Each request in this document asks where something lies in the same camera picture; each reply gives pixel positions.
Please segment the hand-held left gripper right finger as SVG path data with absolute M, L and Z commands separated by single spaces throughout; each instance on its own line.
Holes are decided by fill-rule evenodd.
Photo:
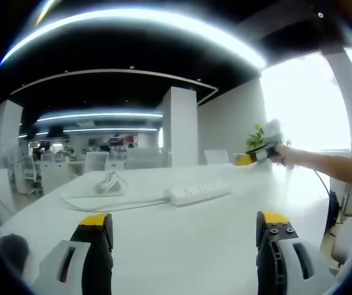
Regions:
M 279 213 L 257 213 L 256 247 L 259 294 L 325 294 L 333 285 L 326 257 Z

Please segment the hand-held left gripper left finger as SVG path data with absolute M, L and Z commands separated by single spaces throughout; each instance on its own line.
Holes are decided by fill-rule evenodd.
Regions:
M 113 221 L 109 213 L 84 218 L 39 264 L 36 294 L 111 294 Z

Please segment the person's right hand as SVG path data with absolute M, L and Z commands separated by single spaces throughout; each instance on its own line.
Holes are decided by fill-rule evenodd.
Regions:
M 274 147 L 274 154 L 270 157 L 271 161 L 283 166 L 297 164 L 296 150 L 286 144 L 278 143 Z

